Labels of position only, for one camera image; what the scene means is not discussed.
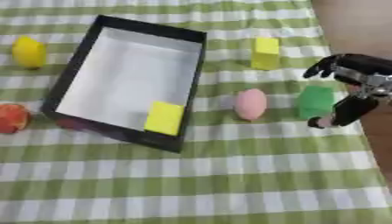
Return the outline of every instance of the green block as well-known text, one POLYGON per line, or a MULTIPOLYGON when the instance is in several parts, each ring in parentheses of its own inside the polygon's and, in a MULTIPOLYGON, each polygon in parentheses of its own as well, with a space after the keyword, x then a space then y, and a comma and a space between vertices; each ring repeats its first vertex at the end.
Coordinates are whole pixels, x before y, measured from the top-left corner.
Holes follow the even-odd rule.
POLYGON ((308 86, 298 98, 299 117, 309 119, 333 111, 333 90, 330 87, 308 86))

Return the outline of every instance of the green checkered tablecloth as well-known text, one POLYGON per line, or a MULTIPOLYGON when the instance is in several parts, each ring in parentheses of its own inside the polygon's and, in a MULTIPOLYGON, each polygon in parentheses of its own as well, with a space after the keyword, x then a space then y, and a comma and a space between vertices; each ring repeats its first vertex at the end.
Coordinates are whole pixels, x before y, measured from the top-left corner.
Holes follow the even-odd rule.
POLYGON ((301 74, 328 55, 310 1, 0 1, 0 101, 35 113, 0 136, 1 223, 392 223, 391 198, 361 124, 309 129, 295 100, 301 74), (181 154, 58 129, 39 114, 97 14, 208 32, 206 61, 181 154), (48 65, 13 64, 12 42, 47 43, 48 65), (282 68, 249 67, 250 41, 277 37, 282 68), (260 88, 269 109, 244 122, 231 109, 260 88))

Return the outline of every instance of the black box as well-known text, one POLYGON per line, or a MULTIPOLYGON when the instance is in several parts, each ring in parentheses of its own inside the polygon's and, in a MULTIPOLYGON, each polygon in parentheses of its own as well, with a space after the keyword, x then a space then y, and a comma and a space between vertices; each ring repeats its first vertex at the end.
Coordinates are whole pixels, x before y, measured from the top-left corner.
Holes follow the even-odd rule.
POLYGON ((207 34, 100 15, 46 97, 63 128, 180 152, 207 34), (144 130, 151 103, 185 107, 176 136, 144 130))

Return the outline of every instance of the red fruit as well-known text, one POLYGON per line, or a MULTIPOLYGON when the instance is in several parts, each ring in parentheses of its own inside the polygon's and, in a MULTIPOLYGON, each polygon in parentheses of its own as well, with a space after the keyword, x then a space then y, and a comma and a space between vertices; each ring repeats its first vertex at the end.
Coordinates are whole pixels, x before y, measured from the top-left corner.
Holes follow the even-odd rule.
POLYGON ((11 134, 26 127, 30 113, 17 104, 0 105, 0 133, 11 134))

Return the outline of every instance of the yellow ball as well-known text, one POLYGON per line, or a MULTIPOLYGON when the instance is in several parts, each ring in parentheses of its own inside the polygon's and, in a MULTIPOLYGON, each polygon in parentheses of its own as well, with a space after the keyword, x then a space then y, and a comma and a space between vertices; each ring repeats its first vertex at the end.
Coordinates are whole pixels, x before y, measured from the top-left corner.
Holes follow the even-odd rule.
POLYGON ((21 67, 40 68, 46 62, 46 49, 37 40, 21 36, 12 46, 12 56, 21 67))

